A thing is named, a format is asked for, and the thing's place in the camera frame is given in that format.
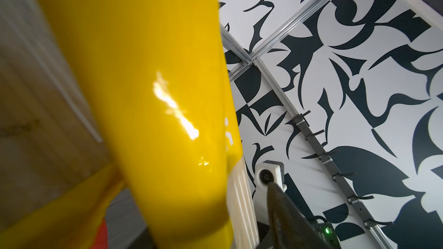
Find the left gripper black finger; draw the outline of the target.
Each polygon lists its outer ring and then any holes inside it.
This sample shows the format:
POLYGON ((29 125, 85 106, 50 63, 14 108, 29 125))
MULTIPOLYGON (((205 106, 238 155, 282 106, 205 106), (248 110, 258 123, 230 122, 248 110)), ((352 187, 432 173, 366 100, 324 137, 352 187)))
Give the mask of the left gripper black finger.
POLYGON ((276 183, 268 184, 266 201, 273 248, 330 248, 276 183))

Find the yellow Pastatime spaghetti pack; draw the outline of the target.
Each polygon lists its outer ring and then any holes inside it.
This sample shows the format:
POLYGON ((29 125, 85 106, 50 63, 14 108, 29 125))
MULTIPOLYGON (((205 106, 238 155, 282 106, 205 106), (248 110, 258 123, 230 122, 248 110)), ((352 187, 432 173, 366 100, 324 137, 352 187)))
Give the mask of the yellow Pastatime spaghetti pack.
POLYGON ((1 0, 1 247, 90 249, 127 188, 158 249, 259 237, 218 0, 1 0))

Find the red macaroni bag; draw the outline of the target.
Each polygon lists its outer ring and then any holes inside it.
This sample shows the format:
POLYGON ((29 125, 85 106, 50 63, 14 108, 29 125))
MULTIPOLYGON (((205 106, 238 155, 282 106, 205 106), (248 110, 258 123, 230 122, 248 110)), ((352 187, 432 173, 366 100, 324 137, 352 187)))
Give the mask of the red macaroni bag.
POLYGON ((108 230, 105 219, 102 220, 98 227, 95 240, 90 249, 108 249, 108 230))

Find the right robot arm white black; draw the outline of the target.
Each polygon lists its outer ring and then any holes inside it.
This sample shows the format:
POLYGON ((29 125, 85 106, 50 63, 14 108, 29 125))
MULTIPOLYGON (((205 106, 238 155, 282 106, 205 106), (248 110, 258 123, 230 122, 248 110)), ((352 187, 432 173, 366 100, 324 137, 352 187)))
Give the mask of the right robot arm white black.
POLYGON ((322 216, 308 219, 319 237, 332 249, 341 249, 341 245, 333 225, 322 216))

